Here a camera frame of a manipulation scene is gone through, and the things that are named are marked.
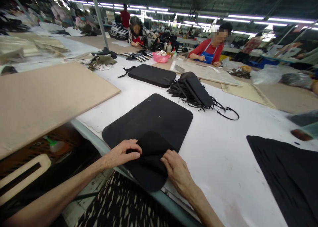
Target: person in red shirt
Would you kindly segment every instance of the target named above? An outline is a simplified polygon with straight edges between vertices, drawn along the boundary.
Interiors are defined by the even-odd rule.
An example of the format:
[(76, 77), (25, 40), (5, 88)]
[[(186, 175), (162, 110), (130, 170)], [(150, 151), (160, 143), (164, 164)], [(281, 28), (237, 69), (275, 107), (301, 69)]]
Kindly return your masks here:
[(123, 22), (123, 26), (129, 28), (130, 14), (127, 12), (127, 4), (124, 3), (124, 10), (120, 12), (120, 18)]
[(189, 53), (189, 58), (213, 64), (221, 65), (220, 55), (224, 47), (225, 39), (232, 33), (232, 25), (223, 23), (219, 30), (213, 34), (213, 38), (204, 40), (197, 48)]

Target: red shirt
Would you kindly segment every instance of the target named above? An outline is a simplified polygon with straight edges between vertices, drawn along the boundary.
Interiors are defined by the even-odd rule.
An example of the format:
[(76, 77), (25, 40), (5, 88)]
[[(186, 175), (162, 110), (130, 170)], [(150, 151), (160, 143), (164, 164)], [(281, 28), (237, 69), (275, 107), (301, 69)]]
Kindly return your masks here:
[(129, 19), (130, 19), (130, 14), (129, 12), (125, 11), (125, 10), (122, 10), (120, 12), (120, 16), (122, 18), (122, 21), (123, 21), (123, 26), (128, 28), (129, 27)]
[[(211, 39), (206, 39), (206, 40), (204, 40), (200, 45), (198, 45), (197, 48), (195, 48), (193, 51), (191, 51), (191, 52), (189, 53), (189, 57), (190, 57), (190, 55), (193, 54), (193, 53), (196, 54), (196, 55), (201, 55), (201, 53), (206, 49), (207, 46), (209, 46), (209, 47), (207, 48), (207, 50), (206, 50), (205, 52), (207, 52), (207, 53), (209, 53), (209, 54), (213, 54), (216, 48), (215, 48), (215, 47), (212, 47), (211, 44), (209, 44), (210, 41), (211, 41)], [(222, 44), (222, 45), (219, 45), (219, 46), (217, 47), (217, 50), (216, 50), (216, 52), (215, 52), (215, 54), (214, 54), (212, 63), (214, 63), (214, 62), (219, 62), (219, 61), (220, 61), (220, 55), (221, 55), (221, 52), (222, 52), (222, 50), (223, 50), (223, 47), (224, 47), (223, 44)]]

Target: black fabric panel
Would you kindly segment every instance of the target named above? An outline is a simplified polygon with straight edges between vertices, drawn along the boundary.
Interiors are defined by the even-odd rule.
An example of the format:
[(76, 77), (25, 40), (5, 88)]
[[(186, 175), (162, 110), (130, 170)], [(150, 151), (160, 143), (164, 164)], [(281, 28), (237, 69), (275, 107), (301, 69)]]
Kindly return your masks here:
[(160, 158), (167, 149), (179, 152), (192, 119), (189, 110), (153, 94), (105, 127), (102, 137), (110, 148), (137, 139), (143, 155), (125, 166), (146, 190), (158, 191), (167, 179)]
[(142, 64), (129, 71), (128, 76), (155, 86), (169, 88), (170, 81), (174, 80), (177, 74), (173, 71)]
[(318, 226), (318, 152), (247, 136), (289, 227)]

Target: hand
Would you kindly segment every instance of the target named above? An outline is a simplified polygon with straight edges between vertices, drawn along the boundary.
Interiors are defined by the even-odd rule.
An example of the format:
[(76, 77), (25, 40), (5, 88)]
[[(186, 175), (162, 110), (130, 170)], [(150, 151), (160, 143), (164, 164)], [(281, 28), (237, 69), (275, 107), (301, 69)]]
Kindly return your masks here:
[(206, 60), (205, 60), (205, 56), (200, 56), (200, 57), (199, 57), (199, 61), (206, 61)]
[(196, 193), (198, 186), (194, 183), (186, 162), (176, 151), (167, 150), (160, 160), (166, 166), (172, 184), (183, 198), (189, 199)]
[(215, 67), (220, 67), (222, 64), (221, 64), (221, 62), (218, 61), (218, 62), (214, 62), (213, 65), (214, 65)]
[[(138, 159), (142, 154), (142, 149), (136, 142), (136, 139), (122, 141), (100, 159), (102, 167), (104, 169), (113, 168), (131, 160)], [(136, 151), (126, 154), (126, 151), (129, 149), (134, 149)]]

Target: black and white striped fabric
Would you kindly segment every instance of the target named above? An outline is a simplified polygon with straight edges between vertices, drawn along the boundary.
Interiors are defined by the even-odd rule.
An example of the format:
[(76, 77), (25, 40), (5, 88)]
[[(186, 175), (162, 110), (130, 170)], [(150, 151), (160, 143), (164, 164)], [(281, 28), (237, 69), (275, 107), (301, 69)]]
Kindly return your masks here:
[[(125, 56), (125, 57), (128, 57), (130, 55), (133, 55), (133, 54), (136, 54), (137, 52), (131, 52), (131, 53), (122, 53), (122, 54), (119, 54), (121, 56)], [(141, 62), (141, 63), (144, 63), (150, 59), (153, 58), (153, 55), (151, 53), (148, 53), (147, 55), (141, 55), (141, 56), (138, 56), (136, 57), (136, 59)]]

